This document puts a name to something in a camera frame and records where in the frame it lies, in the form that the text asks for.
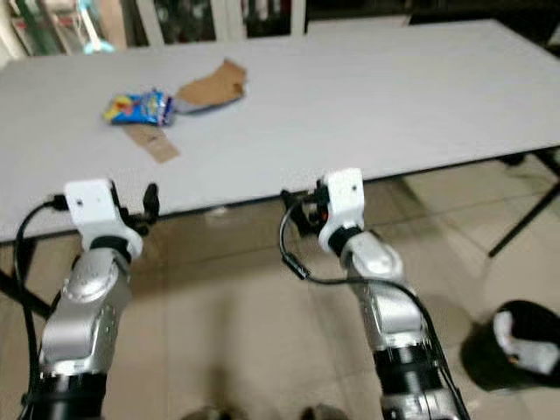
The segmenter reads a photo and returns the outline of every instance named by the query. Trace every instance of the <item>cardboard piece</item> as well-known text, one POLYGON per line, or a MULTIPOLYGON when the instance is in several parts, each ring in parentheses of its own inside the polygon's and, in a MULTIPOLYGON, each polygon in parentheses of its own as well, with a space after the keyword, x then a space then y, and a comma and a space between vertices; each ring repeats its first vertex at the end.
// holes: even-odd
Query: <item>cardboard piece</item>
POLYGON ((184 85, 175 97, 192 105, 221 105, 243 96, 243 84, 246 79, 247 71, 243 67, 224 59, 215 72, 184 85))
POLYGON ((177 148, 167 139, 159 127, 143 124, 130 124, 122 128, 134 142, 145 148, 160 164, 179 155, 177 148))

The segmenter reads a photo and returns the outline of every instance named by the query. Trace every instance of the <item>white table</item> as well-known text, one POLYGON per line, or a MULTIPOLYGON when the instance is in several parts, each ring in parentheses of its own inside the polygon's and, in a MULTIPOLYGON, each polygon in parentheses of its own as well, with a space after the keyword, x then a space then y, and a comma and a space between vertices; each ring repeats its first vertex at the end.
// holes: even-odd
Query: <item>white table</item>
MULTIPOLYGON (((28 59, 0 73, 0 98, 0 242, 72 179, 113 179, 133 212, 155 181, 173 214, 335 168, 377 179, 560 144, 558 61, 492 21, 28 59), (225 57, 248 69, 247 96, 179 116, 166 130, 178 158, 156 163, 100 117, 116 93, 173 93, 225 57)), ((69 228, 45 213, 28 233, 69 228)))

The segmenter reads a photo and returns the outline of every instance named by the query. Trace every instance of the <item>tile floor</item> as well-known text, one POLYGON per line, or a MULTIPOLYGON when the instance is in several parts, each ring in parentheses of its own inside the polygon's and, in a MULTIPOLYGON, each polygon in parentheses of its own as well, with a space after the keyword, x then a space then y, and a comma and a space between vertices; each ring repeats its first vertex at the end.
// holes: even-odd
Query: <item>tile floor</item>
MULTIPOLYGON (((536 160, 492 162, 367 184, 367 224, 393 244, 433 314, 475 420, 556 418, 560 394, 488 394, 460 366, 472 322, 526 298, 560 311, 560 201, 495 260, 492 245, 554 181, 536 160)), ((381 418, 380 387, 354 297, 301 283, 276 250, 279 202, 216 210, 155 226, 134 263, 107 419, 181 419, 215 404, 248 419, 297 419, 330 403, 353 420, 381 418)), ((291 245, 318 274, 341 274, 309 239, 291 245)), ((76 237, 43 241, 31 289, 47 299, 79 251, 76 237)), ((0 266, 10 266, 0 248, 0 266)), ((38 320, 39 330, 42 323, 38 320)), ((0 296, 0 418, 13 419, 27 360, 20 310, 0 296)))

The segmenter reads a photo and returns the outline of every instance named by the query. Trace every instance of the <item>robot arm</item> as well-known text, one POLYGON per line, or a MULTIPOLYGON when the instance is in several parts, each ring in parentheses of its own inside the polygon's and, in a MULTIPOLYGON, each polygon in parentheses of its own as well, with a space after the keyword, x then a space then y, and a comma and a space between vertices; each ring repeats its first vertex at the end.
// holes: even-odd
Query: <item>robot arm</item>
POLYGON ((138 232, 147 234, 158 216, 157 194, 150 185, 144 215, 132 217, 107 180, 66 185, 84 253, 43 331, 40 377, 27 401, 31 419, 101 418, 119 320, 131 300, 129 264, 142 253, 138 232))
MULTIPOLYGON (((306 230, 318 232, 321 248, 339 258, 347 270, 347 282, 358 298, 383 391, 383 417, 467 419, 462 401, 457 402, 442 385, 439 360, 433 351, 437 337, 431 336, 418 304, 402 290, 388 287, 395 284, 410 290, 401 257, 375 234, 363 230, 361 171, 348 169, 329 174, 308 197, 311 198, 304 202, 314 204, 319 215, 310 217, 318 222, 314 229, 306 230)), ((293 255, 287 255, 284 262, 301 278, 312 278, 293 255)))

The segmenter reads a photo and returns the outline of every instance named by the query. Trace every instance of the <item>blue chip bag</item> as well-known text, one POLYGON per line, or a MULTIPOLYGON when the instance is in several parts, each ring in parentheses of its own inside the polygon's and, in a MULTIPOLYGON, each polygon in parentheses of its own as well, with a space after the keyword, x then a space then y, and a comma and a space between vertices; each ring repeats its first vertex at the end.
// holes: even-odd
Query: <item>blue chip bag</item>
POLYGON ((113 124, 169 125, 173 116, 173 99, 156 89, 145 94, 119 94, 103 113, 113 124))

